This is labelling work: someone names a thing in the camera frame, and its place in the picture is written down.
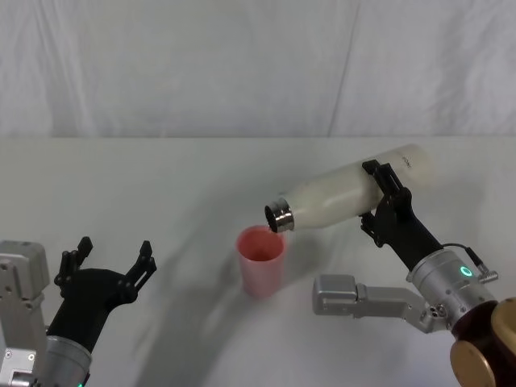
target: table surface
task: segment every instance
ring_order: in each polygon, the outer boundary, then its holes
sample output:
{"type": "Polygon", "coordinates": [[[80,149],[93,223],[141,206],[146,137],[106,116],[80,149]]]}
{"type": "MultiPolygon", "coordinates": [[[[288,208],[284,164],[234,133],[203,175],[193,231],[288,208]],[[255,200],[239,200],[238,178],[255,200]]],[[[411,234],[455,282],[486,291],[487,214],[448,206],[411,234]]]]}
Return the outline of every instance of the table surface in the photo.
{"type": "MultiPolygon", "coordinates": [[[[90,387],[341,387],[457,385],[452,336],[403,321],[315,316],[313,277],[350,273],[409,286],[389,247],[359,219],[288,234],[284,288],[255,301],[240,288],[234,242],[264,223],[277,192],[316,173],[416,142],[438,180],[414,211],[444,242],[474,247],[516,294],[516,139],[25,139],[0,143],[0,235],[41,242],[51,277],[60,252],[89,235],[85,267],[126,272],[150,239],[158,271],[109,317],[90,387]]],[[[60,305],[45,291],[44,317],[60,305]]]]}

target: white curtain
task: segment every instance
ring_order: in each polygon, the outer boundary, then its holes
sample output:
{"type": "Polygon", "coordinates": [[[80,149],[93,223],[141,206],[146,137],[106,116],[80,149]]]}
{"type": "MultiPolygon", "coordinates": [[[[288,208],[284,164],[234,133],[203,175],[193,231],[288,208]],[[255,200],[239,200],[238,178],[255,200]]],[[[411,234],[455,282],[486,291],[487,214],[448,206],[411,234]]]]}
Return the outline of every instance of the white curtain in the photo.
{"type": "Polygon", "coordinates": [[[0,0],[0,135],[515,131],[512,0],[0,0]]]}

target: pink cup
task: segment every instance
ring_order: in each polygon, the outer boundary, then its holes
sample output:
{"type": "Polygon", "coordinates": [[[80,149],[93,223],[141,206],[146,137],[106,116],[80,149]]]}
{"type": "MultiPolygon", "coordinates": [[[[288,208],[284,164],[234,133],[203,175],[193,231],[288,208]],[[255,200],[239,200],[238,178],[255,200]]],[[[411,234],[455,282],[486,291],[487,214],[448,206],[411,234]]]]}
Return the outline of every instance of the pink cup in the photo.
{"type": "Polygon", "coordinates": [[[266,226],[249,227],[236,240],[243,288],[256,298],[266,298],[281,287],[285,238],[266,226]]]}

